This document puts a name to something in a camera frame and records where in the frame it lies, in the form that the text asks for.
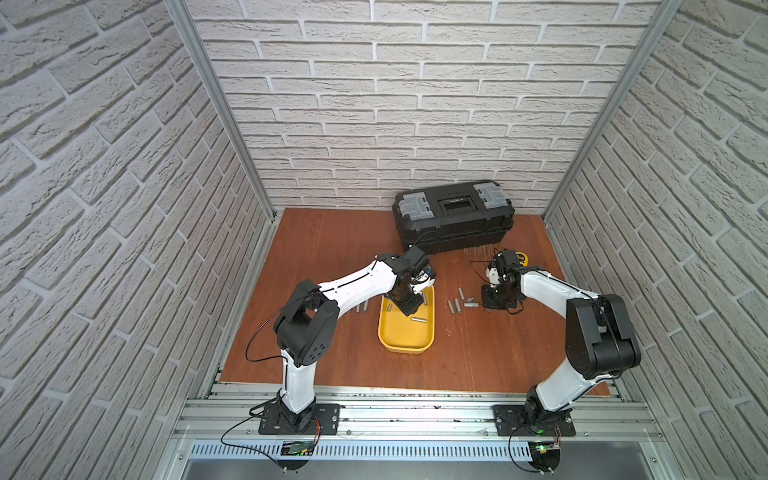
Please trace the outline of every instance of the mounting plate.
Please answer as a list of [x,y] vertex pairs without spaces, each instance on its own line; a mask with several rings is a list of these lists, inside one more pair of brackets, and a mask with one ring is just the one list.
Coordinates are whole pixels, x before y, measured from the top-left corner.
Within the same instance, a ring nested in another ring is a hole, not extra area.
[[[335,435],[339,429],[338,403],[316,403],[312,416],[320,422],[320,435]],[[280,414],[279,403],[268,405],[263,412],[263,420],[259,424],[259,435],[315,435],[317,426],[310,422],[303,432],[294,432],[288,419]]]
[[542,425],[536,425],[535,427],[541,432],[537,432],[537,429],[532,425],[528,430],[524,426],[520,425],[520,419],[523,413],[522,405],[494,405],[493,417],[496,419],[496,433],[500,437],[509,437],[517,434],[518,436],[544,436],[554,437],[554,426],[560,427],[560,434],[564,437],[575,437],[576,428],[571,420],[571,410],[565,410],[558,412],[555,417],[548,420],[547,423]]

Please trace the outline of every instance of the toolbox lid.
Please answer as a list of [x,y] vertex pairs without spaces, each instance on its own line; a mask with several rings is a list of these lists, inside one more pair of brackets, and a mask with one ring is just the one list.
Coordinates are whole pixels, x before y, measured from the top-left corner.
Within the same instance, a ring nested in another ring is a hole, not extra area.
[[493,182],[473,185],[480,199],[485,203],[485,208],[506,207],[507,197],[502,188]]
[[435,216],[429,207],[429,202],[424,192],[403,195],[402,200],[397,203],[397,207],[400,209],[400,215],[403,217],[408,215],[411,220],[421,220]]

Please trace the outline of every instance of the metal rod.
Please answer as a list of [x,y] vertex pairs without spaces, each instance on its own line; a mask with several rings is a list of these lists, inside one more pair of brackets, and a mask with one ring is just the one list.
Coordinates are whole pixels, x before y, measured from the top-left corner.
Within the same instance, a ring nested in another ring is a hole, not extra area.
[[587,160],[587,156],[592,152],[592,148],[600,139],[603,131],[611,122],[616,110],[621,106],[621,102],[627,96],[632,85],[634,85],[637,76],[640,74],[640,70],[645,66],[645,62],[648,61],[650,54],[656,48],[661,36],[667,30],[667,27],[672,22],[674,14],[677,13],[678,8],[682,5],[683,0],[662,0],[656,9],[656,13],[653,18],[648,22],[648,27],[643,33],[643,37],[637,43],[637,46],[632,51],[627,60],[627,64],[621,71],[618,80],[608,94],[608,98],[603,104],[603,107],[598,112],[597,117],[592,122],[589,131],[584,136],[584,140],[579,145],[574,159],[568,169],[565,171],[557,190],[554,191],[554,195],[549,200],[547,208],[544,211],[544,222],[548,223],[554,213],[557,211],[562,202],[565,194],[568,192],[568,188],[576,178],[584,161]]

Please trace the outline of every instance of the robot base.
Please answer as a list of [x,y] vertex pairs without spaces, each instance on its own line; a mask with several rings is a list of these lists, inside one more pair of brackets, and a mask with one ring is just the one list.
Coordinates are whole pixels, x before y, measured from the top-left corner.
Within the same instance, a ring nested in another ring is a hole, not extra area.
[[316,435],[317,417],[321,435],[335,435],[339,429],[338,403],[314,403],[301,413],[293,413],[283,402],[268,405],[259,424],[259,435]]
[[560,434],[564,437],[575,437],[576,429],[571,421],[571,410],[564,410],[553,414],[546,422],[538,425],[525,425],[521,423],[523,418],[522,405],[494,405],[493,417],[496,419],[496,433],[500,437],[518,436],[545,436],[554,437],[554,426],[560,427]]

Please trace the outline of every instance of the wire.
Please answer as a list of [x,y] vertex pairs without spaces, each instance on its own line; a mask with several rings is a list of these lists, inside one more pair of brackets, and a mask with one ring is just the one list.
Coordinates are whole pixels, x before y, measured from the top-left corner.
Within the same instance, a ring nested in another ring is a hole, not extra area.
[[512,447],[511,447],[511,444],[512,444],[512,435],[510,435],[509,436],[509,440],[507,440],[507,453],[509,453],[509,459],[512,460],[512,464],[515,467],[521,469],[523,472],[538,473],[539,472],[538,470],[528,470],[527,468],[522,468],[520,465],[518,465],[518,463],[512,457]]

